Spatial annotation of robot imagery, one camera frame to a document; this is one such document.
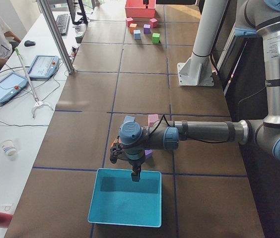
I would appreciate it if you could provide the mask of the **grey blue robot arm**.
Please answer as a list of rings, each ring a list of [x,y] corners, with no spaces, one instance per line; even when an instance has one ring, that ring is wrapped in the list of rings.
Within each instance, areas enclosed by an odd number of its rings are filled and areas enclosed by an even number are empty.
[[[140,180],[146,150],[175,150],[180,141],[188,139],[207,143],[254,141],[280,161],[280,0],[238,1],[234,29],[236,36],[263,39],[267,116],[239,122],[167,121],[162,117],[151,127],[140,126],[134,117],[126,116],[111,145],[110,161],[128,161],[133,181]]]

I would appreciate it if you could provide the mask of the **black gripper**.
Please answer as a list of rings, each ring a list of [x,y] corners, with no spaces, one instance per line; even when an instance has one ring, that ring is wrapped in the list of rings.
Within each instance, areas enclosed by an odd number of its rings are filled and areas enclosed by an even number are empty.
[[[116,163],[118,160],[127,161],[128,158],[123,150],[120,137],[117,136],[110,147],[110,162]],[[133,167],[131,172],[131,178],[133,182],[140,181],[141,166]]]

